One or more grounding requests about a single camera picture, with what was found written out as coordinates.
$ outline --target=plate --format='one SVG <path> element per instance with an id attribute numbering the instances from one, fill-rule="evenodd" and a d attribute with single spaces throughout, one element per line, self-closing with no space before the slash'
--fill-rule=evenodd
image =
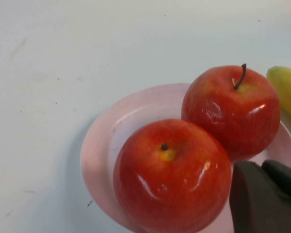
<path id="1" fill-rule="evenodd" d="M 90 127 L 82 146 L 81 170 L 85 185 L 97 205 L 127 232 L 144 233 L 131 223 L 120 208 L 113 189 L 113 167 L 127 138 L 153 121 L 180 118 L 184 94 L 190 84 L 160 85 L 131 94 L 101 114 Z M 259 165 L 274 159 L 291 167 L 291 135 L 280 123 L 269 147 L 251 159 Z M 199 233 L 232 233 L 228 201 L 221 214 Z"/>

